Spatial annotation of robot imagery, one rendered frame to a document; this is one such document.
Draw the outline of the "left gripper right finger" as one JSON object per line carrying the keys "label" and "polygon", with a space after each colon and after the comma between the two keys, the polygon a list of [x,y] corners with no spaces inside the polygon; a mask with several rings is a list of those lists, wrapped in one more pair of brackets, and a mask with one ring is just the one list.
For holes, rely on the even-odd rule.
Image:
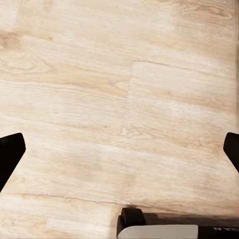
{"label": "left gripper right finger", "polygon": [[223,150],[239,173],[239,134],[228,132]]}

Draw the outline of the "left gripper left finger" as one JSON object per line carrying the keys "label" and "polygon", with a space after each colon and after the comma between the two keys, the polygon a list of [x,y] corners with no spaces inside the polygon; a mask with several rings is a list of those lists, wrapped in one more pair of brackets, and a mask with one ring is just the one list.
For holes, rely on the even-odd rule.
{"label": "left gripper left finger", "polygon": [[21,132],[0,138],[0,192],[26,152]]}

